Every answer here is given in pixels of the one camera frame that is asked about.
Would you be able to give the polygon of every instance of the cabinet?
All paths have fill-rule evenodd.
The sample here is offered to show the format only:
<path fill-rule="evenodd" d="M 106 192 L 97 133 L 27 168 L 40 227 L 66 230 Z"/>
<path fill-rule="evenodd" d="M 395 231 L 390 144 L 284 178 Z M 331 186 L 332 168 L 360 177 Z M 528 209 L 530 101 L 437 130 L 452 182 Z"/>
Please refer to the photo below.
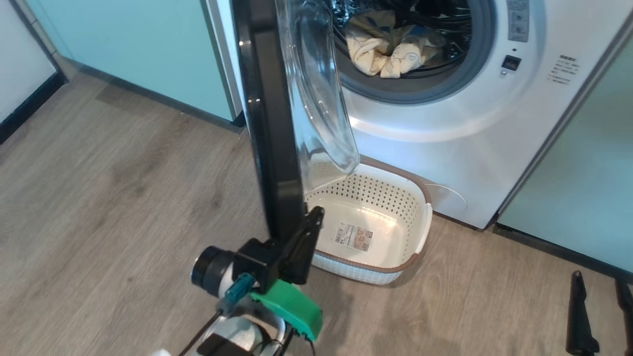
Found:
<path fill-rule="evenodd" d="M 633 40 L 499 222 L 633 272 Z"/>
<path fill-rule="evenodd" d="M 213 26 L 198 0 L 27 0 L 63 56 L 233 121 Z"/>

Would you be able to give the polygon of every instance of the white plastic basket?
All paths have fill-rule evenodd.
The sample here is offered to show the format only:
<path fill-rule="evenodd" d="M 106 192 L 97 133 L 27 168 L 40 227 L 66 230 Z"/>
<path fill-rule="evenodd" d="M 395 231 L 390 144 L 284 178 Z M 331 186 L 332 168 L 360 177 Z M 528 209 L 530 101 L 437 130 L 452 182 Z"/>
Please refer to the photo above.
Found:
<path fill-rule="evenodd" d="M 306 200 L 325 209 L 312 264 L 371 284 L 390 283 L 414 263 L 433 216 L 421 178 L 367 157 Z"/>

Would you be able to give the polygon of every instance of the washing machine front panel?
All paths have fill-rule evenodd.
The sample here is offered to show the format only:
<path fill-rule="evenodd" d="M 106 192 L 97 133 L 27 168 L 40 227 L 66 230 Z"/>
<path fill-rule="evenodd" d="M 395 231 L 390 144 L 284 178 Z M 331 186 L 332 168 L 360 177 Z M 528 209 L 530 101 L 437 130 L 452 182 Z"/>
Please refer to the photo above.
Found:
<path fill-rule="evenodd" d="M 495 2 L 497 32 L 488 62 L 452 96 L 399 106 L 344 91 L 361 154 L 430 179 L 436 184 L 434 208 L 479 228 L 517 183 L 633 8 L 629 0 L 608 6 L 531 0 L 529 38 L 517 42 L 508 40 L 508 3 Z M 502 67 L 506 56 L 521 59 L 516 71 Z"/>

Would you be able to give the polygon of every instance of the open washing machine door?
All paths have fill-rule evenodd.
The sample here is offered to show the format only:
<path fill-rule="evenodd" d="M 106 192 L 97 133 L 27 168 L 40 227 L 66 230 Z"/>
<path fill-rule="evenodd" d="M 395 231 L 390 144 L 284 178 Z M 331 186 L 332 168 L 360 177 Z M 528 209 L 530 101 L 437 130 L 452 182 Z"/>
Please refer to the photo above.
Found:
<path fill-rule="evenodd" d="M 360 162 L 319 0 L 233 0 L 244 113 L 272 236 L 303 218 L 303 193 Z"/>

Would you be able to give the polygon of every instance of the basket handle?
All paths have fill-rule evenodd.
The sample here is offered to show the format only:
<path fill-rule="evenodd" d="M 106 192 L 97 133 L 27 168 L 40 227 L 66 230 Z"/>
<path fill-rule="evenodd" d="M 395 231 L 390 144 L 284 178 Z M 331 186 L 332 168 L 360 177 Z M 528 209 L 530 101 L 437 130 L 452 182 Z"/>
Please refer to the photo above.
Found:
<path fill-rule="evenodd" d="M 429 190 L 427 189 L 425 185 L 426 183 L 429 183 L 430 181 L 420 177 L 419 175 L 415 175 L 411 172 L 407 172 L 403 169 L 394 167 L 392 165 L 388 165 L 384 162 L 375 160 L 373 158 L 369 158 L 367 156 L 360 156 L 360 163 L 374 167 L 374 168 L 382 169 L 386 172 L 397 174 L 397 175 L 400 175 L 401 177 L 407 178 L 408 180 L 413 182 L 416 186 L 418 186 L 418 188 L 420 188 L 420 190 L 422 191 L 422 194 L 424 195 L 424 200 L 426 200 L 426 203 L 432 204 L 431 194 L 429 193 Z"/>

